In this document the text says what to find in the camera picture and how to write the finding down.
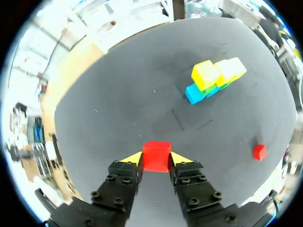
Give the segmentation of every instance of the red cube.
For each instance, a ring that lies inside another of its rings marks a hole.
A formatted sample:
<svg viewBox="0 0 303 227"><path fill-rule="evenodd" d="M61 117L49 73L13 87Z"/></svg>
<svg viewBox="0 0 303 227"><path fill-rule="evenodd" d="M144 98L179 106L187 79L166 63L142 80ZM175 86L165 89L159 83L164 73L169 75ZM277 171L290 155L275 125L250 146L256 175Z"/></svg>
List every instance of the red cube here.
<svg viewBox="0 0 303 227"><path fill-rule="evenodd" d="M263 144L258 144L254 148L253 153L256 160L262 161L266 156L266 146Z"/></svg>
<svg viewBox="0 0 303 227"><path fill-rule="evenodd" d="M149 141L142 147L144 170L152 172L168 172L171 143Z"/></svg>

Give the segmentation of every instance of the black mat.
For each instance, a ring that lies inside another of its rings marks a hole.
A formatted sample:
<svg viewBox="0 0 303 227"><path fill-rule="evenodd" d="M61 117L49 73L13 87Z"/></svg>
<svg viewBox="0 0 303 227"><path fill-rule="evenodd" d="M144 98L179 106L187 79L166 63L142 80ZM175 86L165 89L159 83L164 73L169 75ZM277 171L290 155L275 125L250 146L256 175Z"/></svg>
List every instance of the black mat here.
<svg viewBox="0 0 303 227"><path fill-rule="evenodd" d="M199 62L239 57L247 73L191 106L184 91ZM57 107L63 161L85 201L108 165L150 140L199 159L223 205L241 204L267 180L295 125L278 63L248 27L229 18L182 20L136 35L92 65ZM267 157L252 156L256 143ZM184 226L168 174L145 173L127 226Z"/></svg>

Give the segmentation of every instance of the black screw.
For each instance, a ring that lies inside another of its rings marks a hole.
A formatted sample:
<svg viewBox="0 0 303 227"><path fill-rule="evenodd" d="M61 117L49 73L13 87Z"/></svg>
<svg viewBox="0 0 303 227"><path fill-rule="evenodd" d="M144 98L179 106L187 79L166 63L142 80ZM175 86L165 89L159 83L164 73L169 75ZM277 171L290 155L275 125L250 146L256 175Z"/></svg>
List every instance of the black screw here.
<svg viewBox="0 0 303 227"><path fill-rule="evenodd" d="M106 176L107 181L113 181L114 179L115 179L115 177L113 175L107 175Z"/></svg>
<svg viewBox="0 0 303 227"><path fill-rule="evenodd" d="M216 199L221 199L221 196L222 196L222 193L221 192L215 192L214 194L213 194L213 197L214 198L216 198Z"/></svg>
<svg viewBox="0 0 303 227"><path fill-rule="evenodd" d="M233 223L237 220L237 216L233 215L233 214L230 214L230 215L226 216L225 220L226 220L227 223Z"/></svg>
<svg viewBox="0 0 303 227"><path fill-rule="evenodd" d="M197 198L191 198L191 199L188 201L188 205L189 205L189 206L195 206L195 205L198 205L199 202L200 202L199 199L197 199Z"/></svg>
<svg viewBox="0 0 303 227"><path fill-rule="evenodd" d="M185 178L182 179L182 183L183 183L183 184L187 184L187 183L189 183L189 182L190 182L190 179L187 178L187 177L185 177Z"/></svg>
<svg viewBox="0 0 303 227"><path fill-rule="evenodd" d="M123 203L123 199L120 197L117 197L114 199L114 204L121 205Z"/></svg>
<svg viewBox="0 0 303 227"><path fill-rule="evenodd" d="M91 219L89 219L89 218L84 220L84 224L85 224L85 226L87 226L87 227L94 226L94 225L93 225L93 221L92 221Z"/></svg>
<svg viewBox="0 0 303 227"><path fill-rule="evenodd" d="M123 183L127 184L127 183L130 183L131 179L129 177L125 177L123 178Z"/></svg>
<svg viewBox="0 0 303 227"><path fill-rule="evenodd" d="M93 191L93 192L91 192L91 197L93 198L93 199L98 199L98 198L100 198L100 195L99 195L99 193L97 192L97 191Z"/></svg>

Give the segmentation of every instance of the yellow cube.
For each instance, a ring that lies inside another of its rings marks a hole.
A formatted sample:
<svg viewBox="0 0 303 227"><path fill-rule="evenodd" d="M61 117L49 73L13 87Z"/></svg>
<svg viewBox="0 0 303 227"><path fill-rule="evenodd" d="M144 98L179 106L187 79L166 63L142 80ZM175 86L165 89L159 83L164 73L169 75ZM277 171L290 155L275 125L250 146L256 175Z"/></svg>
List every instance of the yellow cube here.
<svg viewBox="0 0 303 227"><path fill-rule="evenodd" d="M222 87L224 84L227 84L235 76L236 71L229 64L229 60L222 60L214 65L218 72L220 72L220 77L216 82L218 87Z"/></svg>
<svg viewBox="0 0 303 227"><path fill-rule="evenodd" d="M239 79L241 76L243 76L244 73L247 72L245 66L243 63L240 61L239 58L231 58L228 60L228 64L230 64L231 67L235 69L235 75L234 77L230 80L230 82L233 82L237 79Z"/></svg>
<svg viewBox="0 0 303 227"><path fill-rule="evenodd" d="M219 77L220 73L210 60L194 65L193 72L191 74L191 78L194 80L200 91L214 85Z"/></svg>

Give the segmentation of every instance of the toy block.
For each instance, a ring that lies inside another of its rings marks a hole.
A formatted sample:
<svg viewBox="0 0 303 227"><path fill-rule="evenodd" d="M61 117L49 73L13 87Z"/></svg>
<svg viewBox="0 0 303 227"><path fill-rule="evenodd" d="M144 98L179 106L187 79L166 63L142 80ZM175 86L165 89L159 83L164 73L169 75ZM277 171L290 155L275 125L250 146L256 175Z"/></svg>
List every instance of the toy block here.
<svg viewBox="0 0 303 227"><path fill-rule="evenodd" d="M228 64L235 70L235 75L230 80L230 82L233 82L233 81L239 79L247 71L245 66L242 64L242 62L240 61L239 58L229 59Z"/></svg>
<svg viewBox="0 0 303 227"><path fill-rule="evenodd" d="M222 87L224 84L227 84L236 75L236 70L229 63L229 60L219 61L214 65L220 72L220 77L216 82L218 87Z"/></svg>
<svg viewBox="0 0 303 227"><path fill-rule="evenodd" d="M208 93L206 97L208 98L208 97L216 94L218 91L220 91L220 88L216 86L216 88L214 90L212 90L212 92Z"/></svg>
<svg viewBox="0 0 303 227"><path fill-rule="evenodd" d="M253 156L256 160L262 161L266 156L266 146L258 144L253 150Z"/></svg>
<svg viewBox="0 0 303 227"><path fill-rule="evenodd" d="M194 80L200 91L214 85L219 77L220 72L217 71L216 67L210 60L194 65L191 74L191 78Z"/></svg>
<svg viewBox="0 0 303 227"><path fill-rule="evenodd" d="M167 172L171 143L164 141L149 141L142 147L144 170L152 172Z"/></svg>
<svg viewBox="0 0 303 227"><path fill-rule="evenodd" d="M192 84L186 88L185 95L188 98L190 104L194 105L202 101L205 98L206 93L205 91L200 91L196 84Z"/></svg>
<svg viewBox="0 0 303 227"><path fill-rule="evenodd" d="M220 87L220 90L223 90L224 88L228 87L231 84L231 82L224 84L222 87Z"/></svg>
<svg viewBox="0 0 303 227"><path fill-rule="evenodd" d="M216 84L214 84L211 87L205 89L204 91L205 91L206 95L208 95L209 93L212 93L214 90L216 90L217 87L218 86Z"/></svg>

